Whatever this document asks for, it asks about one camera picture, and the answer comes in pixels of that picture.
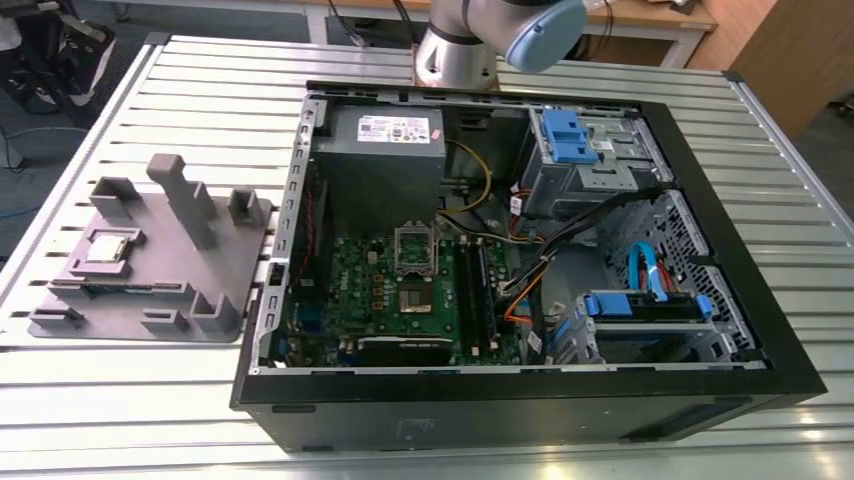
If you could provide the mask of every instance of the blue cable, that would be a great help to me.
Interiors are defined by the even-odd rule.
[[[41,205],[38,205],[37,207],[27,208],[26,210],[21,210],[19,212],[0,213],[0,219],[17,217],[19,215],[26,215],[27,213],[34,212],[39,208],[41,208]]]
[[[657,271],[657,261],[655,260],[655,250],[652,245],[647,242],[635,242],[630,245],[630,251],[628,252],[628,288],[640,288],[640,279],[637,278],[637,256],[643,253],[643,260],[645,261],[645,273],[649,283],[649,290],[655,294],[656,302],[667,301],[667,292],[663,286],[661,273]]]

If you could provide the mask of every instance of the metal slotted table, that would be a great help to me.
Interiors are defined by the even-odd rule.
[[[410,83],[402,50],[191,37],[162,43],[142,47],[0,272],[0,476],[851,477],[854,229],[749,91],[713,72],[565,63],[529,76],[501,64],[498,79],[504,90],[669,105],[829,389],[797,408],[669,444],[286,455],[228,408],[237,342],[31,338],[26,312],[94,211],[86,197],[98,177],[126,176],[139,191],[154,190],[145,162],[154,152],[177,153],[186,178],[212,195],[248,185],[277,204],[305,80]]]

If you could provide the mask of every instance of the floor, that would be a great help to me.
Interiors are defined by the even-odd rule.
[[[133,5],[130,21],[114,21],[109,5],[99,1],[77,0],[82,18],[107,25],[117,35],[117,45],[109,68],[98,84],[95,105],[102,105],[114,88],[121,73],[150,31],[254,40],[308,41],[304,19],[294,14],[269,14],[205,9],[203,15],[191,8]],[[385,32],[373,40],[376,46],[394,46],[404,32],[396,24],[382,28]],[[348,39],[340,26],[329,22],[329,41],[346,45]],[[0,125],[11,134],[33,127],[70,126],[61,116],[31,116],[0,94]],[[70,159],[82,134],[74,131],[41,131],[13,140],[14,148],[27,158],[30,167],[18,175],[0,170],[0,265],[10,255],[14,245],[31,221],[34,213],[3,218],[7,213],[37,207],[45,200],[53,183]],[[836,200],[854,216],[854,119],[840,119],[827,109],[796,139],[796,147],[821,178]]]

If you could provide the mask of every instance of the metal case frame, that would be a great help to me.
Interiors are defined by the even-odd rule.
[[[325,451],[668,441],[748,411],[789,406],[825,392],[665,105],[404,86],[309,83],[308,88],[321,93],[305,101],[266,290],[254,305],[257,312],[249,315],[232,392],[232,408],[252,415],[281,448]],[[333,97],[401,105],[528,108],[572,102],[636,108],[699,224],[708,262],[720,267],[768,368],[569,373],[542,367],[524,374],[258,374],[252,358],[256,332],[268,327],[270,298],[284,295],[286,235],[293,234],[298,212],[298,172],[305,169],[313,128],[310,106]]]

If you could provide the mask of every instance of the open computer tower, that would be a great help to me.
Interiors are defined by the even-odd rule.
[[[824,386],[667,107],[312,83],[232,408],[288,451],[679,439]]]

